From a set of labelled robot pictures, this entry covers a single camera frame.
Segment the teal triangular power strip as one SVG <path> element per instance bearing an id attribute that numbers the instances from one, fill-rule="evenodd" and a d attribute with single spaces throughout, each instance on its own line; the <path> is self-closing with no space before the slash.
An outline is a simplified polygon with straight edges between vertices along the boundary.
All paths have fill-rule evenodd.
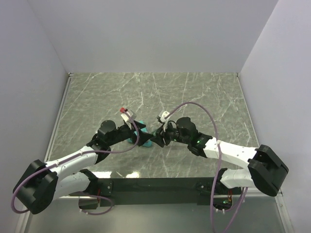
<path id="1" fill-rule="evenodd" d="M 137 132 L 134 131 L 134 136 L 130 136 L 130 138 L 128 138 L 126 141 L 128 143 L 131 143 L 131 144 L 135 144 L 136 143 L 136 139 L 137 139 Z M 150 147 L 152 145 L 152 142 L 151 140 L 148 140 L 143 146 L 144 147 Z"/>

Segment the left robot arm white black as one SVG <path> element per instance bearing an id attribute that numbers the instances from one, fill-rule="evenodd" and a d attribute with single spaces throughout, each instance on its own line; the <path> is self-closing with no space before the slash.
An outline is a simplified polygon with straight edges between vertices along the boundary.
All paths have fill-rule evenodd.
<path id="1" fill-rule="evenodd" d="M 20 213 L 15 199 L 32 214 L 42 212 L 57 198 L 78 192 L 101 199 L 103 188 L 87 167 L 103 161 L 112 154 L 110 147 L 124 140 L 131 139 L 134 146 L 145 144 L 153 135 L 142 131 L 143 128 L 145 125 L 137 121 L 116 127 L 114 121 L 106 120 L 91 141 L 77 152 L 45 163 L 33 161 L 13 189 L 12 210 Z"/>

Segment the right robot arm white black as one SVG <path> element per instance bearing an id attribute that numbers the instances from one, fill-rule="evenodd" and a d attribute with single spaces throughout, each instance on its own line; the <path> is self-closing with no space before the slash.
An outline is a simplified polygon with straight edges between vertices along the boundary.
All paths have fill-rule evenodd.
<path id="1" fill-rule="evenodd" d="M 256 188 L 275 197 L 289 173 L 288 167 L 267 145 L 243 147 L 199 132 L 189 117 L 182 117 L 173 125 L 170 121 L 162 124 L 151 139 L 161 147 L 172 141 L 186 144 L 188 150 L 204 158 L 221 159 L 239 166 L 239 169 L 222 168 L 213 188 L 223 194 L 236 187 Z"/>

